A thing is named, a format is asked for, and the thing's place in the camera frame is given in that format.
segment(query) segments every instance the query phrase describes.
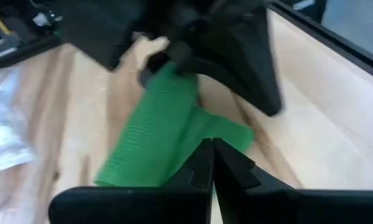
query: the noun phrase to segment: wooden surface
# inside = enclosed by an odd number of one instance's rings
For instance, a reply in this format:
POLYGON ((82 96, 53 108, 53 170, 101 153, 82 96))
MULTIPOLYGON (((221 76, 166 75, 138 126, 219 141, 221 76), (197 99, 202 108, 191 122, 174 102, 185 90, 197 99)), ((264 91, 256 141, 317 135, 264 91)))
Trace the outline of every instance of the wooden surface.
MULTIPOLYGON (((247 155, 299 188, 373 189, 373 77, 274 13, 269 14, 284 110, 268 118, 200 76, 201 104, 251 125, 247 155)), ((29 122, 37 159, 0 172, 0 223, 45 223, 50 199, 93 179, 144 90, 142 40, 109 73, 72 46, 22 62, 15 104, 29 122)), ((213 204, 213 223, 221 223, 213 204)))

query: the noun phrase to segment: black tool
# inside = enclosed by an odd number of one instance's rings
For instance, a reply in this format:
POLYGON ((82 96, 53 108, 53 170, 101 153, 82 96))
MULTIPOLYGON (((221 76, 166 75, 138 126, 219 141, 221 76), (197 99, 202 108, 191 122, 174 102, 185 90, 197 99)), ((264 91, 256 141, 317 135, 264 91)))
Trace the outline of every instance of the black tool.
POLYGON ((267 115, 282 107, 263 0, 62 0, 64 38, 114 70, 135 32, 170 45, 150 58, 155 73, 167 61, 228 86, 267 115))
POLYGON ((205 139, 162 187, 78 187, 51 224, 210 223, 213 181, 225 224, 373 223, 373 192, 295 190, 220 139, 205 139))

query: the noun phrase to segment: plastic bag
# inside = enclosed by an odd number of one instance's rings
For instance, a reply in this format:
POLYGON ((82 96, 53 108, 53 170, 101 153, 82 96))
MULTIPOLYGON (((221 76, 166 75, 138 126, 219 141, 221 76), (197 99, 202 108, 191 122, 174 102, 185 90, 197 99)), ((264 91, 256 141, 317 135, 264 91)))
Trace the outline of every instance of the plastic bag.
POLYGON ((18 68, 0 70, 0 170, 34 158, 26 141, 25 119, 12 105, 20 75, 18 68))

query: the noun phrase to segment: clear plastic wrap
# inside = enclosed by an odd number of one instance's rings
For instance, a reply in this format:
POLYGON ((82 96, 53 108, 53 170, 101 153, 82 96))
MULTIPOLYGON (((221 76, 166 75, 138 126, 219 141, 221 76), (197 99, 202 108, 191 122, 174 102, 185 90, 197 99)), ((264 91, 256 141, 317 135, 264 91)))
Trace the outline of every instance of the clear plastic wrap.
POLYGON ((34 158, 27 143, 27 124, 12 104, 20 80, 18 68, 0 70, 0 170, 34 158))

